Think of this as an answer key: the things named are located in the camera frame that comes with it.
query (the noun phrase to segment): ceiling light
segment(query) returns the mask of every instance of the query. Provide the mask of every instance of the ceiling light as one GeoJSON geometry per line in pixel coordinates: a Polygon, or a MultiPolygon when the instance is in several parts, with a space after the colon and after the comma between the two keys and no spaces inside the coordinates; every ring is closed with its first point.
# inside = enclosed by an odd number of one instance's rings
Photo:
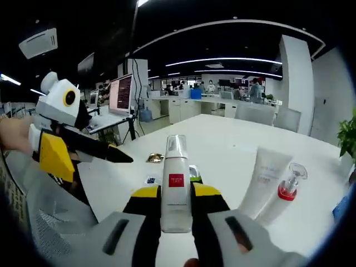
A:
{"type": "Polygon", "coordinates": [[[149,0],[139,0],[139,7],[141,7],[144,3],[148,2],[149,0]]]}
{"type": "Polygon", "coordinates": [[[208,64],[208,65],[205,65],[205,67],[208,67],[208,68],[224,68],[224,66],[219,63],[219,64],[208,64]]]}
{"type": "Polygon", "coordinates": [[[39,94],[39,95],[42,95],[42,96],[46,96],[46,94],[44,94],[44,93],[42,93],[42,92],[38,92],[38,91],[36,91],[35,89],[30,89],[30,91],[35,92],[35,93],[37,93],[37,94],[39,94]]]}
{"type": "Polygon", "coordinates": [[[2,77],[2,79],[3,79],[4,81],[9,81],[9,82],[12,82],[12,83],[14,83],[15,85],[21,85],[21,83],[20,83],[20,82],[15,81],[14,79],[12,79],[12,78],[10,78],[10,77],[6,76],[5,74],[2,74],[2,73],[1,73],[1,75],[0,75],[0,76],[2,77]]]}
{"type": "Polygon", "coordinates": [[[166,67],[174,66],[174,65],[179,65],[179,64],[184,64],[184,63],[192,63],[192,62],[200,62],[200,61],[211,61],[211,60],[246,60],[246,61],[260,61],[260,62],[268,62],[268,63],[273,63],[273,64],[280,64],[282,65],[282,62],[278,61],[273,61],[273,60],[261,60],[259,58],[248,58],[248,57],[217,57],[217,58],[204,58],[202,60],[188,60],[188,61],[182,61],[182,62],[177,62],[173,64],[168,64],[166,67]]]}
{"type": "Polygon", "coordinates": [[[270,73],[264,73],[264,72],[258,72],[258,71],[238,71],[238,70],[206,70],[206,71],[195,71],[195,72],[211,72],[211,71],[224,71],[224,72],[245,72],[245,73],[256,73],[256,74],[262,74],[262,75],[269,75],[269,76],[274,76],[278,78],[282,78],[281,75],[275,75],[275,74],[270,74],[270,73]]]}

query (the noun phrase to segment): red label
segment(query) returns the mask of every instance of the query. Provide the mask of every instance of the red label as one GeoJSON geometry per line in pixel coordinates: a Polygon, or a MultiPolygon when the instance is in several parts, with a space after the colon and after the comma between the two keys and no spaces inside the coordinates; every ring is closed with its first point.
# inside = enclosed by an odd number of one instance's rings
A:
{"type": "Polygon", "coordinates": [[[168,187],[184,187],[184,175],[170,174],[168,187]]]}

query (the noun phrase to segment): cable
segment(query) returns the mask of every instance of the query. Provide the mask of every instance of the cable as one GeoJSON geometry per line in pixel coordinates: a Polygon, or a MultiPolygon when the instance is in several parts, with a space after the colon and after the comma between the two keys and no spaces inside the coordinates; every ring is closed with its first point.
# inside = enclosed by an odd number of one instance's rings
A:
{"type": "MultiPolygon", "coordinates": [[[[135,82],[135,94],[134,94],[134,96],[135,96],[135,101],[136,101],[136,104],[137,104],[137,112],[135,112],[135,114],[138,115],[138,116],[136,115],[136,116],[133,118],[132,123],[134,123],[135,120],[136,120],[136,118],[140,118],[140,116],[141,116],[140,97],[141,97],[141,92],[142,92],[142,82],[141,82],[141,78],[140,78],[140,74],[139,74],[139,64],[137,63],[137,61],[136,61],[135,58],[132,59],[132,76],[133,76],[133,78],[134,78],[133,80],[134,80],[134,82],[135,82]],[[133,70],[134,70],[134,69],[133,69],[133,67],[134,67],[134,61],[135,61],[135,64],[136,64],[137,76],[139,77],[139,82],[140,82],[140,91],[139,91],[139,97],[138,97],[138,98],[136,98],[136,94],[137,94],[137,81],[136,81],[135,74],[134,74],[134,71],[133,71],[133,70]]],[[[142,128],[140,119],[139,119],[139,125],[140,125],[140,128],[141,128],[141,131],[142,131],[143,135],[145,135],[145,131],[144,131],[144,129],[142,128]]],[[[123,139],[123,142],[122,142],[122,143],[125,142],[129,130],[127,130],[126,135],[125,135],[125,138],[123,139]]]]}
{"type": "MultiPolygon", "coordinates": [[[[139,100],[140,100],[140,97],[141,97],[141,92],[142,92],[142,83],[141,83],[141,78],[140,78],[140,73],[139,73],[139,64],[137,64],[137,61],[136,61],[136,59],[134,58],[133,60],[135,60],[135,64],[136,64],[136,71],[137,71],[137,75],[138,75],[138,77],[139,77],[139,82],[140,82],[140,92],[139,92],[139,100]]],[[[137,108],[139,109],[139,118],[140,118],[140,115],[141,115],[141,110],[140,110],[140,108],[139,108],[139,105],[137,104],[137,108]]],[[[142,128],[142,125],[141,125],[141,121],[140,121],[140,119],[139,119],[139,125],[140,125],[140,128],[141,128],[141,131],[142,131],[142,133],[143,133],[143,135],[145,135],[145,131],[144,131],[144,129],[142,128]]]]}
{"type": "Polygon", "coordinates": [[[126,137],[127,137],[127,135],[128,135],[128,131],[129,131],[129,130],[127,130],[126,135],[125,135],[125,138],[123,139],[122,144],[125,143],[126,137]]]}

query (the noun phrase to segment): laptop screen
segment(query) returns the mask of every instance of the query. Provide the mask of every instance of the laptop screen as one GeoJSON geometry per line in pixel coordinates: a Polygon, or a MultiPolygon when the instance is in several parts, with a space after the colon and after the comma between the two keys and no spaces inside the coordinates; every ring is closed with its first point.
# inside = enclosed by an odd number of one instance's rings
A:
{"type": "Polygon", "coordinates": [[[129,112],[131,104],[132,75],[111,82],[109,110],[129,112]]]}

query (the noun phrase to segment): bottle pump head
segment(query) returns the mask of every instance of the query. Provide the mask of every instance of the bottle pump head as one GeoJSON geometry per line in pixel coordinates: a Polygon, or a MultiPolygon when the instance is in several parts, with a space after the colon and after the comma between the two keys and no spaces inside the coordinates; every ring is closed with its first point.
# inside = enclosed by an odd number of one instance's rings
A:
{"type": "Polygon", "coordinates": [[[293,162],[289,165],[289,169],[291,171],[291,177],[284,183],[284,189],[289,193],[293,193],[298,187],[299,180],[307,179],[308,173],[303,165],[293,162]]]}

